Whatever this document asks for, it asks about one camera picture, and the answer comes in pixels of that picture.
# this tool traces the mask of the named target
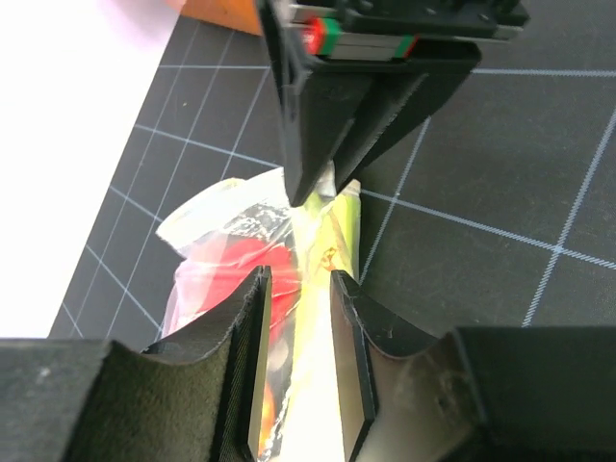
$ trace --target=textured surface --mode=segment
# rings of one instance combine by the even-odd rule
[[[616,3],[526,6],[523,35],[486,46],[361,178],[362,284],[433,334],[616,322]],[[258,38],[180,19],[52,336],[154,340],[179,263],[153,234],[161,218],[282,161],[260,53]]]

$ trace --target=black plastic part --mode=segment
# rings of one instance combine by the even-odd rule
[[[436,34],[489,39],[499,26],[523,27],[520,0],[338,0],[342,29],[361,34]]]
[[[254,461],[270,273],[139,354],[106,341],[0,341],[0,460]]]
[[[481,58],[474,43],[420,40],[406,61],[330,62],[306,53],[272,1],[259,0],[258,11],[280,100],[292,206],[305,202],[331,161],[340,190],[440,109]]]
[[[331,310],[346,462],[616,460],[615,327],[466,327],[437,341],[341,271]],[[355,368],[339,354],[351,350]]]

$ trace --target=clear plastic wrapper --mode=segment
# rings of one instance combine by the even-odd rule
[[[163,334],[227,298],[256,266],[272,274],[260,461],[344,460],[329,315],[329,272],[356,274],[359,184],[334,197],[327,171],[292,209],[282,169],[230,179],[197,195],[157,234],[184,261]]]

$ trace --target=black mount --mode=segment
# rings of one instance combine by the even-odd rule
[[[293,206],[306,200],[330,161],[339,191],[438,111],[481,59],[473,40],[497,38],[528,20],[519,0],[295,3],[328,9],[342,33],[419,34],[406,59],[337,61],[307,53],[301,26],[281,20],[277,2],[257,4],[278,90]]]

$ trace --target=orange object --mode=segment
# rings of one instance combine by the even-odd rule
[[[167,0],[184,16],[260,36],[255,0]]]
[[[261,431],[259,433],[259,455],[266,448],[266,442],[276,419],[276,409],[273,402],[273,393],[270,385],[266,382],[265,392],[263,393],[263,407],[261,408]]]

